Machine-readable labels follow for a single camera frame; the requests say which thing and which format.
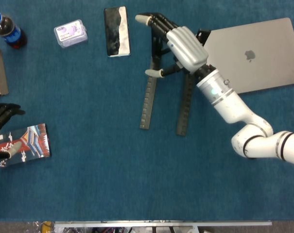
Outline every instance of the laptop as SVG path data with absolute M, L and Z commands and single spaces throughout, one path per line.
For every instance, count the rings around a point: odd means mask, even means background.
M 289 18 L 213 30 L 208 64 L 237 93 L 294 84 L 294 29 Z

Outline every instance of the plastic box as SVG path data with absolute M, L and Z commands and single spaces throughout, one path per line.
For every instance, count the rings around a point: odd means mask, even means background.
M 54 33 L 62 48 L 87 40 L 86 28 L 80 19 L 54 28 Z

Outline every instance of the blue table surface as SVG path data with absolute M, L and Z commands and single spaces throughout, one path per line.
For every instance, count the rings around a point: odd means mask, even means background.
M 121 5 L 132 51 L 109 58 L 103 10 Z M 198 89 L 187 136 L 175 134 L 182 73 L 158 82 L 150 130 L 139 129 L 151 30 L 135 22 L 162 12 L 194 33 L 282 17 L 294 27 L 294 0 L 1 0 L 0 11 L 29 40 L 13 50 L 0 38 L 10 90 L 0 102 L 27 112 L 2 131 L 46 123 L 52 150 L 0 169 L 0 220 L 294 219 L 294 165 L 238 156 L 230 139 L 243 124 L 226 124 Z M 54 27 L 76 19 L 88 41 L 60 48 Z M 294 132 L 294 85 L 242 99 L 275 132 Z

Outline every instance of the apple logo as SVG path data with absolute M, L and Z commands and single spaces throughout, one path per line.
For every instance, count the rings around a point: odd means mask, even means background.
M 251 62 L 252 59 L 254 59 L 256 57 L 254 51 L 252 51 L 252 50 L 246 51 L 245 55 L 246 55 L 246 59 L 249 60 L 249 62 Z

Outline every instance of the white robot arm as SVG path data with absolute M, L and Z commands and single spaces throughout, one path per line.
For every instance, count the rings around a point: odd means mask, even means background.
M 173 68 L 146 70 L 147 75 L 162 78 L 183 69 L 195 76 L 197 87 L 227 123 L 246 123 L 231 139 L 237 154 L 246 158 L 275 157 L 294 164 L 294 133 L 273 134 L 271 125 L 247 107 L 229 81 L 216 68 L 206 65 L 208 53 L 187 27 L 179 27 L 159 13 L 143 13 L 135 19 L 150 26 L 177 60 Z
M 13 115 L 22 115 L 25 114 L 24 111 L 20 110 L 20 106 L 17 104 L 6 104 L 0 103 L 0 129 L 5 125 L 8 120 Z M 0 151 L 0 160 L 2 159 L 9 159 L 13 155 L 15 155 L 20 147 L 22 146 L 21 142 L 16 142 L 9 150 L 7 151 Z

